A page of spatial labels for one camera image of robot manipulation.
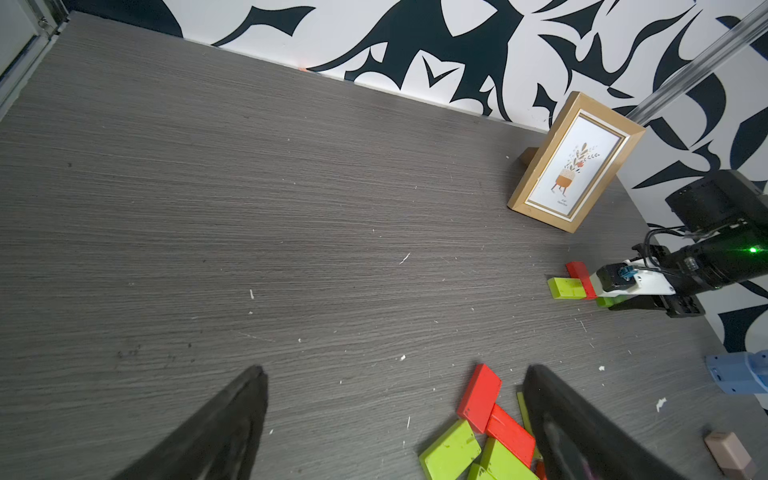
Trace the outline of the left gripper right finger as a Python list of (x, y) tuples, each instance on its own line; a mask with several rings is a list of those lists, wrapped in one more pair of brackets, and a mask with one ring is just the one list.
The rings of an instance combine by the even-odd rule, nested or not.
[(547, 366), (531, 364), (522, 393), (549, 479), (680, 479)]

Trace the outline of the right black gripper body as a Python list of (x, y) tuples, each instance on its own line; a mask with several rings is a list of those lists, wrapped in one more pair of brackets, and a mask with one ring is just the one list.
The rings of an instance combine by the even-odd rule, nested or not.
[(670, 318), (704, 316), (706, 311), (695, 296), (685, 295), (621, 295), (627, 300), (608, 308), (611, 311), (652, 310), (663, 311)]

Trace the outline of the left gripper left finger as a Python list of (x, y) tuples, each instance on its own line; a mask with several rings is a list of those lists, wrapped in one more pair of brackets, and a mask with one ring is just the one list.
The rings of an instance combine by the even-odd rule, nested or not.
[(267, 407), (268, 375), (252, 365), (115, 477), (249, 479)]

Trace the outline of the dark green block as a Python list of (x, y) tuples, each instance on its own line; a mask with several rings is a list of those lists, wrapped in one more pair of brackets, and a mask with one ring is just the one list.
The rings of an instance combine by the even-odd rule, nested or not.
[(601, 308), (611, 308), (627, 300), (626, 296), (598, 297), (596, 303)]

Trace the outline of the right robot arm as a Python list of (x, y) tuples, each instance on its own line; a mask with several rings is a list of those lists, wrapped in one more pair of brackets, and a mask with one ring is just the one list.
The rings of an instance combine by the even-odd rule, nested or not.
[(736, 170), (719, 170), (666, 198), (682, 221), (650, 229), (637, 256), (591, 276), (611, 311), (705, 314), (697, 296), (767, 274), (767, 195)]

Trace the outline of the red block pile middle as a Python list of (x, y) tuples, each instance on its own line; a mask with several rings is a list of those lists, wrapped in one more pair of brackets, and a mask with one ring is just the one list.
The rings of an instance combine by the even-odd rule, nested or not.
[(501, 406), (495, 404), (486, 425), (486, 434), (498, 440), (526, 467), (531, 467), (536, 441)]

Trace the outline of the lime block pair centre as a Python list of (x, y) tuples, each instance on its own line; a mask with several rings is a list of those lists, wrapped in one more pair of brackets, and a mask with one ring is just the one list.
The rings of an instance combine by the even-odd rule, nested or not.
[(468, 480), (537, 480), (524, 462), (494, 438), (488, 438), (480, 460), (469, 468)]

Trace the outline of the pink beige small box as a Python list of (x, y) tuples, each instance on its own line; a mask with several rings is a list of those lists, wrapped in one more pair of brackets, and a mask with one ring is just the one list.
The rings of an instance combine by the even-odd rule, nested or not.
[(737, 435), (733, 432), (711, 432), (704, 442), (722, 473), (729, 479), (753, 479), (757, 467)]

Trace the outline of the wooden picture frame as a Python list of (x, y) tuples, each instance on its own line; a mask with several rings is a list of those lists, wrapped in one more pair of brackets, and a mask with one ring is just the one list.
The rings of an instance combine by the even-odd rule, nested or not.
[(643, 126), (572, 92), (543, 144), (521, 154), (529, 162), (508, 208), (575, 232), (644, 133)]

